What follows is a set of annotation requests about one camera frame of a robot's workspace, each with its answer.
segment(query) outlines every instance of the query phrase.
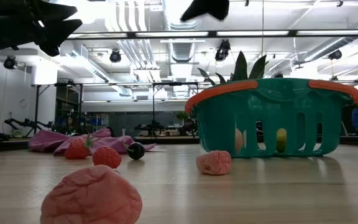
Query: pineapple leaves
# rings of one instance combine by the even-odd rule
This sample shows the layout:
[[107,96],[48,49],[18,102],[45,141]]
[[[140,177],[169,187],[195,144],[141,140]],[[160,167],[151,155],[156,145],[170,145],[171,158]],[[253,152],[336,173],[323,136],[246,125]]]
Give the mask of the pineapple leaves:
[[257,78],[263,78],[265,74],[265,64],[266,64],[266,55],[258,59],[258,61],[255,62],[254,67],[251,70],[251,73],[249,74],[250,79],[257,79]]
[[201,75],[202,75],[206,80],[210,81],[212,85],[216,85],[216,83],[215,83],[214,81],[212,81],[212,79],[209,77],[209,75],[206,73],[206,71],[204,71],[204,70],[202,70],[202,69],[200,69],[200,68],[197,68],[197,69],[200,71]]
[[237,62],[236,68],[234,69],[234,76],[232,81],[240,81],[248,79],[247,74],[247,60],[242,52],[240,52]]
[[223,76],[221,74],[218,74],[218,73],[215,73],[218,77],[219,77],[219,80],[222,83],[226,83],[226,80],[223,78]]

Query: spotlight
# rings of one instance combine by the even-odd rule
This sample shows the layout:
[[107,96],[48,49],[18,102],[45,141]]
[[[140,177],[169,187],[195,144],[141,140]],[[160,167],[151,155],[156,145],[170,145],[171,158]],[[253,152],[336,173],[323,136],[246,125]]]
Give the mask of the spotlight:
[[223,62],[226,57],[229,56],[229,50],[231,50],[229,40],[222,40],[221,45],[216,52],[215,60],[217,62]]
[[10,70],[17,69],[16,57],[15,56],[6,57],[6,60],[4,62],[4,67]]
[[121,55],[119,54],[119,50],[118,49],[113,49],[112,53],[110,55],[110,61],[112,63],[118,63],[121,61]]
[[335,52],[328,55],[328,58],[330,60],[334,60],[334,59],[338,60],[341,57],[342,57],[342,52],[340,50],[336,50]]
[[278,72],[276,75],[274,75],[272,78],[284,78],[283,73]]

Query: white wall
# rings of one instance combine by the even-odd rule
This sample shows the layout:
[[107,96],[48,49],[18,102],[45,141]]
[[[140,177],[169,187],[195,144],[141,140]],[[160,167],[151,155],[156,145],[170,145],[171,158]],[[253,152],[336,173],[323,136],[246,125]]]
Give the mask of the white wall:
[[[53,84],[57,82],[57,67],[43,61],[32,68],[33,84]],[[47,124],[55,120],[56,87],[40,87],[37,120]]]
[[32,75],[21,70],[7,70],[0,62],[0,132],[11,133],[11,127],[3,124],[12,117],[19,121],[33,119],[35,113],[35,88],[31,87]]
[[[186,102],[158,102],[156,111],[184,111]],[[83,112],[140,112],[153,111],[153,103],[128,102],[128,103],[83,103]]]

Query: orange basket handle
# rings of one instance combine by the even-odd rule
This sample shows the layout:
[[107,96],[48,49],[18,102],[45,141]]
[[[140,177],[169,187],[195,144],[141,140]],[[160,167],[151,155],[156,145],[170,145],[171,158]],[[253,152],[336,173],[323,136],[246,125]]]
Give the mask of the orange basket handle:
[[199,102],[206,100],[208,98],[222,95],[224,93],[234,92],[234,91],[250,90],[257,87],[258,87],[258,82],[252,80],[252,81],[243,81],[243,82],[237,82],[232,84],[225,84],[214,88],[206,89],[201,93],[198,93],[197,95],[191,97],[187,101],[185,105],[185,111],[186,113],[190,114],[191,109],[193,109],[194,105],[197,105]]
[[309,87],[317,88],[321,90],[333,90],[333,91],[340,91],[342,93],[347,93],[352,96],[354,103],[358,102],[358,90],[353,86],[343,85],[340,83],[334,83],[329,81],[322,81],[322,80],[310,80]]

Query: teal plastic basket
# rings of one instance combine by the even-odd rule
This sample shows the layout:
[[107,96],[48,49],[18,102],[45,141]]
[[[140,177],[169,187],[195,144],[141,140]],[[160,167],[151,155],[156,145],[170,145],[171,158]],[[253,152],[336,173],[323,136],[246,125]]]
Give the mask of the teal plastic basket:
[[[269,78],[208,88],[188,100],[186,112],[197,117],[200,143],[208,152],[242,158],[322,156],[339,144],[341,108],[357,101],[358,90],[351,86]],[[265,149],[258,146],[257,121],[262,122]],[[322,142],[315,149],[319,123]],[[286,132],[285,144],[283,137],[278,142],[279,132]]]

